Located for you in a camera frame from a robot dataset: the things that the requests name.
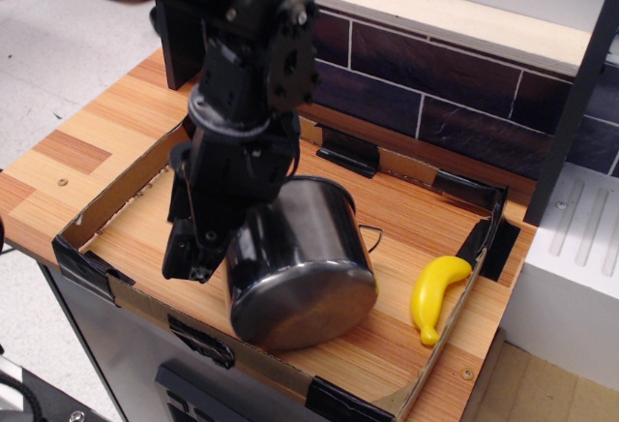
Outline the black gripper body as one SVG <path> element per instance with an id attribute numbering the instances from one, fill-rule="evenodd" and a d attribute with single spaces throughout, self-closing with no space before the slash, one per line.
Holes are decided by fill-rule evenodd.
<path id="1" fill-rule="evenodd" d="M 273 200 L 300 157 L 295 110 L 256 125 L 226 121 L 203 97 L 189 99 L 192 138 L 169 155 L 173 248 L 219 248 L 253 205 Z"/>

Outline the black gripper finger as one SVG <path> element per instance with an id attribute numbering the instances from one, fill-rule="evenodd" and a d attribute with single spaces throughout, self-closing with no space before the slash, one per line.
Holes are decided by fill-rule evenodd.
<path id="1" fill-rule="evenodd" d="M 223 198 L 173 181 L 167 220 L 172 223 L 162 274 L 167 279 L 207 282 L 226 254 L 232 231 Z"/>

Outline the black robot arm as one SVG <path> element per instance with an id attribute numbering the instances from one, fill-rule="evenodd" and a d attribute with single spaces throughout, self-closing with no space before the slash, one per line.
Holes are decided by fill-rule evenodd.
<path id="1" fill-rule="evenodd" d="M 296 109 L 319 81 L 318 9 L 315 0 L 160 1 L 198 18 L 205 47 L 188 100 L 192 138 L 168 158 L 172 229 L 162 273 L 205 283 L 248 211 L 275 199 L 297 169 Z"/>

